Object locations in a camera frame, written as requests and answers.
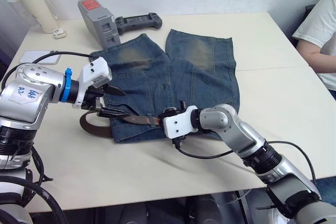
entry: person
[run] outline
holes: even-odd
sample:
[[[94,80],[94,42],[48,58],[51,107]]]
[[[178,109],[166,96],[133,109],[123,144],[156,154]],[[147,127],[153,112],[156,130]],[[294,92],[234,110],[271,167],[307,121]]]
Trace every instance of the person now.
[[[336,0],[320,0],[293,34],[297,50],[336,100]]]

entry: white label sticker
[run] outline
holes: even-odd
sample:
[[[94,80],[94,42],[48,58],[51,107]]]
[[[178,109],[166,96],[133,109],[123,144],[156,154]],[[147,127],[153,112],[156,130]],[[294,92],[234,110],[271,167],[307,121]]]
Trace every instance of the white label sticker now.
[[[37,101],[41,95],[41,90],[19,84],[15,92],[13,92],[13,94],[10,96],[9,100],[18,104],[25,104],[28,102]]]

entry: white t-shirt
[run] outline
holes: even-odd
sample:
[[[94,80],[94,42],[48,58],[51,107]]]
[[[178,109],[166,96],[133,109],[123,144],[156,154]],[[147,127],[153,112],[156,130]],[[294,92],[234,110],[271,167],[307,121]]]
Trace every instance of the white t-shirt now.
[[[293,37],[317,45],[321,54],[336,57],[336,0],[320,0]],[[318,73],[318,76],[328,89],[336,90],[336,73]]]

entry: person's arm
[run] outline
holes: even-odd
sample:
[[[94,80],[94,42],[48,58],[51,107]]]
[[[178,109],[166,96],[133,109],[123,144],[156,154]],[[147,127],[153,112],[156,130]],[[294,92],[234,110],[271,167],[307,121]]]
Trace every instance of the person's arm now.
[[[336,72],[336,56],[321,54],[319,46],[301,39],[296,49],[316,73]]]

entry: denim jeans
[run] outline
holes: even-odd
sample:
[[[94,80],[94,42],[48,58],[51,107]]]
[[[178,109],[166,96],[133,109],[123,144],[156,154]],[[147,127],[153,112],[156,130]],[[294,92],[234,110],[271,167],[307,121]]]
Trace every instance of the denim jeans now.
[[[228,103],[239,110],[239,88],[232,39],[186,34],[171,30],[166,53],[146,34],[121,45],[93,52],[112,70],[111,85],[126,96],[104,95],[107,107],[135,115],[158,116],[165,108],[212,107]],[[165,138],[162,127],[110,120],[116,143]]]

